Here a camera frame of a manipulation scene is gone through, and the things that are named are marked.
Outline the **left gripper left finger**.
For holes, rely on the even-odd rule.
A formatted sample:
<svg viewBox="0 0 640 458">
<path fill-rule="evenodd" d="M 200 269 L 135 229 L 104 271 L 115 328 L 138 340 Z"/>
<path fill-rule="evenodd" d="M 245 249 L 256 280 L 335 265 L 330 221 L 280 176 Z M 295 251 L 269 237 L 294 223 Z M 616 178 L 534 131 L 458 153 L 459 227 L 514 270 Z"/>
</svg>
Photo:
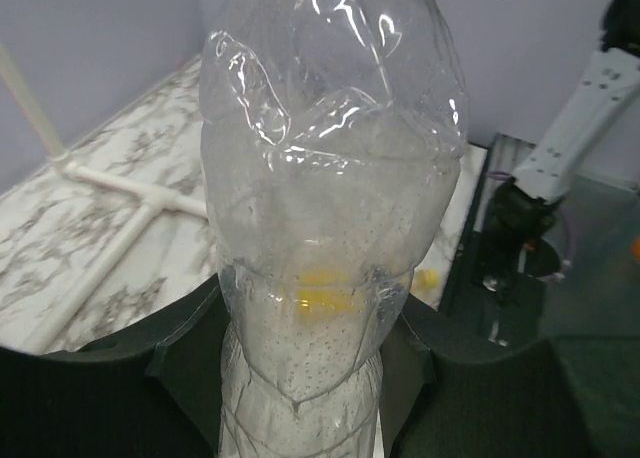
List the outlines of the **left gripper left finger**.
<svg viewBox="0 0 640 458">
<path fill-rule="evenodd" d="M 75 352 L 3 347 L 2 456 L 217 456 L 222 341 L 212 276 Z"/>
</svg>

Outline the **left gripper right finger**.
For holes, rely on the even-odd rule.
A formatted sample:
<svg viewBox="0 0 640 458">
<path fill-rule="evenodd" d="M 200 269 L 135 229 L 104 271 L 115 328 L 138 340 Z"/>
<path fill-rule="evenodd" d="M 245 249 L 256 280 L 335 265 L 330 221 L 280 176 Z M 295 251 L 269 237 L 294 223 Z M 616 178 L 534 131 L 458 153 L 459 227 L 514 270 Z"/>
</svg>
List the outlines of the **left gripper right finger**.
<svg viewBox="0 0 640 458">
<path fill-rule="evenodd" d="M 639 341 L 506 348 L 409 298 L 381 356 L 388 457 L 635 457 Z"/>
</svg>

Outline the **yellow labelled bottle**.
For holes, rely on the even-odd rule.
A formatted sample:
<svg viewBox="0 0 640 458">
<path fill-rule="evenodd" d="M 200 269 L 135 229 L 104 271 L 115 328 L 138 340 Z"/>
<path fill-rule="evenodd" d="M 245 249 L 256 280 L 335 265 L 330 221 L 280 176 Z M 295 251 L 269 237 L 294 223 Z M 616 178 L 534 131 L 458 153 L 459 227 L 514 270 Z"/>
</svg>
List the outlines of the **yellow labelled bottle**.
<svg viewBox="0 0 640 458">
<path fill-rule="evenodd" d="M 339 274 L 320 270 L 303 274 L 293 294 L 296 316 L 306 323 L 359 312 L 366 304 L 363 292 L 338 283 Z"/>
</svg>

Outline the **small clear plastic bottle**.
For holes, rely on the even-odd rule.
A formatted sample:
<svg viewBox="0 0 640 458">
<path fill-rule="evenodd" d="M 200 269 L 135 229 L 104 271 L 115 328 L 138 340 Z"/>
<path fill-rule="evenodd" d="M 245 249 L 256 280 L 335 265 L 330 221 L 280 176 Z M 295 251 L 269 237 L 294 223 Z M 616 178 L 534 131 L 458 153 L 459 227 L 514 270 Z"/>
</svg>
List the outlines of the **small clear plastic bottle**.
<svg viewBox="0 0 640 458">
<path fill-rule="evenodd" d="M 226 0 L 200 69 L 201 159 L 230 323 L 223 457 L 369 457 L 379 349 L 450 203 L 467 98 L 435 0 Z M 365 307 L 311 323 L 303 274 Z"/>
</svg>

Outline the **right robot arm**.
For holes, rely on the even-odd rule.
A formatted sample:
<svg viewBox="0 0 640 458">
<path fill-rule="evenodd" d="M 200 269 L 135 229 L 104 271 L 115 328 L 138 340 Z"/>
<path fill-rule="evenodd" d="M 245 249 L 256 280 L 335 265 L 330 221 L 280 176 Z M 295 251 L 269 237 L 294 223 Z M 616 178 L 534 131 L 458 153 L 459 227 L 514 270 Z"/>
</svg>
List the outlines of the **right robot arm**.
<svg viewBox="0 0 640 458">
<path fill-rule="evenodd" d="M 639 0 L 612 0 L 580 82 L 529 156 L 496 189 L 486 243 L 515 256 L 554 223 L 587 154 L 639 91 Z"/>
</svg>

